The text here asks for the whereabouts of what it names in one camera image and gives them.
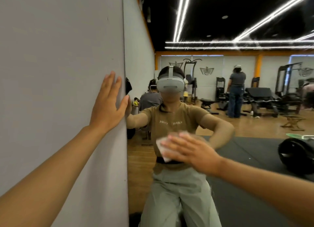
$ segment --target brown t-shirt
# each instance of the brown t-shirt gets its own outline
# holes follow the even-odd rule
[[[170,132],[188,131],[195,134],[198,125],[208,111],[192,105],[181,103],[175,112],[166,112],[163,106],[150,107],[143,110],[148,117],[148,123],[151,126],[152,142],[157,157],[161,157],[160,151],[156,145],[156,139],[167,136]],[[155,173],[160,173],[162,169],[183,170],[190,167],[187,164],[160,164],[156,163]]]

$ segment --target black waist belt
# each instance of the black waist belt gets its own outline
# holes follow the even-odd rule
[[[156,162],[157,162],[157,163],[161,163],[161,164],[181,164],[181,163],[183,163],[183,162],[177,162],[177,161],[174,161],[174,160],[165,163],[163,157],[157,157],[157,158],[156,158]]]

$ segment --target black floor mat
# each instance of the black floor mat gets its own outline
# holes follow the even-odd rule
[[[281,163],[277,147],[281,139],[235,137],[218,153],[226,158],[257,168],[296,176]],[[314,181],[314,175],[305,177]],[[291,226],[273,207],[217,178],[208,177],[222,227]]]

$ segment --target person in gray shirt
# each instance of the person in gray shirt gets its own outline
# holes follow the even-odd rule
[[[148,92],[144,93],[139,101],[139,111],[152,106],[159,106],[163,102],[161,95],[157,90],[156,80],[152,79],[148,85]]]
[[[236,65],[228,83],[229,104],[227,115],[230,118],[240,118],[241,116],[244,82],[246,79],[246,74],[241,70],[241,65]]]

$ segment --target led light strip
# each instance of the led light strip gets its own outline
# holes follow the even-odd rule
[[[290,9],[291,7],[295,6],[296,4],[300,3],[301,1],[303,1],[303,0],[289,0],[283,6],[281,6],[277,10],[275,10],[273,13],[271,13],[270,15],[265,17],[264,19],[262,19],[260,22],[258,22],[257,24],[255,24],[254,26],[249,28],[248,30],[244,31],[242,34],[240,34],[238,37],[236,37],[234,39],[234,41],[239,41],[239,40],[243,39],[244,37],[250,35],[252,32],[254,32],[258,28],[262,27],[264,24],[270,22],[274,18],[278,17],[279,15],[281,15],[282,13],[284,13],[285,11]]]
[[[176,42],[178,42],[179,39],[180,39],[180,35],[181,35],[181,32],[182,32],[182,28],[183,28],[183,23],[184,23],[184,19],[185,19],[187,7],[189,6],[189,1],[190,1],[190,0],[185,0],[184,10],[183,10],[183,14],[182,14],[182,18],[181,18],[181,23],[180,23],[180,28],[179,28],[178,37],[177,37],[177,39],[176,39]]]
[[[176,39],[176,36],[177,36],[177,32],[178,32],[178,26],[179,26],[181,11],[182,11],[182,4],[183,4],[183,0],[180,0],[178,14],[177,14],[177,20],[176,20],[176,23],[175,23],[175,34],[173,35],[173,41],[174,42],[175,42],[175,39]]]
[[[167,44],[276,44],[276,43],[314,43],[314,40],[256,40],[256,41],[186,41],[166,42]]]
[[[303,40],[303,39],[312,38],[312,37],[314,37],[314,33],[309,34],[309,35],[305,35],[305,36],[300,37],[300,38],[297,38],[296,41],[303,42],[303,41],[306,41],[306,40]]]
[[[177,50],[266,50],[266,49],[314,49],[314,46],[273,46],[273,47],[165,47]]]

